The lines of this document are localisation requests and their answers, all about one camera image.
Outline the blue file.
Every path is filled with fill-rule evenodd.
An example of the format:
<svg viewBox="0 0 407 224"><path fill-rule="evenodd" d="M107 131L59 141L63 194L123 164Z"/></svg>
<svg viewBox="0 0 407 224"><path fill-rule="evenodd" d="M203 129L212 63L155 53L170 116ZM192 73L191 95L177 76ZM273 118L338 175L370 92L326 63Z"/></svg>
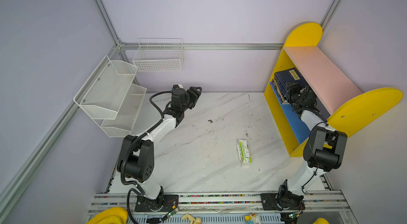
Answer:
<svg viewBox="0 0 407 224"><path fill-rule="evenodd" d="M279 84L279 86L284 88L286 87L286 83L298 83L302 87L307 85L305 78L295 67L276 72L275 81Z"/></svg>

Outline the dark blue file underneath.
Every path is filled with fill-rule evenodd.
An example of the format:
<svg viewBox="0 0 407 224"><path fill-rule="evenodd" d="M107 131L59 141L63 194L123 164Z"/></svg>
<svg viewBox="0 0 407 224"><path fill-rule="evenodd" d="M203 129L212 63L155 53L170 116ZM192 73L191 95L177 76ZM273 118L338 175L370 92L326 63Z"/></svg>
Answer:
<svg viewBox="0 0 407 224"><path fill-rule="evenodd" d="M288 101L287 101L287 93L286 93L286 90L284 89L284 87L279 82L279 80L274 78L272 80L272 84L273 84L273 86L275 87L275 89L276 89L276 91L278 93L278 97L280 99L280 102L282 104L287 104L288 103Z"/></svg>

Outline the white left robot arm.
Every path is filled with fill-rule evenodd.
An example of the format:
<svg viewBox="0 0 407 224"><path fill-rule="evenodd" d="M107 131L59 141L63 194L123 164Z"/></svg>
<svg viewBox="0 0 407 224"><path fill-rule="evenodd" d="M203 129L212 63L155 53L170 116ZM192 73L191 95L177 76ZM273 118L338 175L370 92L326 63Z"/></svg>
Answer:
<svg viewBox="0 0 407 224"><path fill-rule="evenodd" d="M202 94L202 88L191 86L189 89L174 85L171 90L152 95L150 104L160 114L160 119L136 136L128 135L123 139L117 171L123 185L131 186L139 196L156 200L162 187L153 180L155 166L154 144L162 140L183 120L186 110L195 107Z"/></svg>

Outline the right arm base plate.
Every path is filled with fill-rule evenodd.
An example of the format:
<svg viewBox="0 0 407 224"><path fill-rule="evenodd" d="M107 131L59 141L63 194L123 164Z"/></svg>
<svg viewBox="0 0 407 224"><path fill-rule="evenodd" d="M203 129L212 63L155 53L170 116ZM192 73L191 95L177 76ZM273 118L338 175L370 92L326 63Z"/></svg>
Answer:
<svg viewBox="0 0 407 224"><path fill-rule="evenodd" d="M288 192L284 195L278 193L260 194L261 203L264 210L304 210L304 197Z"/></svg>

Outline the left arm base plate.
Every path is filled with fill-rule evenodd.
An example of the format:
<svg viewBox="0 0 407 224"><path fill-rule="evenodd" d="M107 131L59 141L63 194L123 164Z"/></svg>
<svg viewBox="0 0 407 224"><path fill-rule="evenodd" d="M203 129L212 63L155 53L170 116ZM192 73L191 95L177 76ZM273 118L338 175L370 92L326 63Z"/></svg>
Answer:
<svg viewBox="0 0 407 224"><path fill-rule="evenodd" d="M155 200L145 197L138 197L136 206L133 207L135 212L169 212L176 207L179 202L177 194L163 194Z"/></svg>

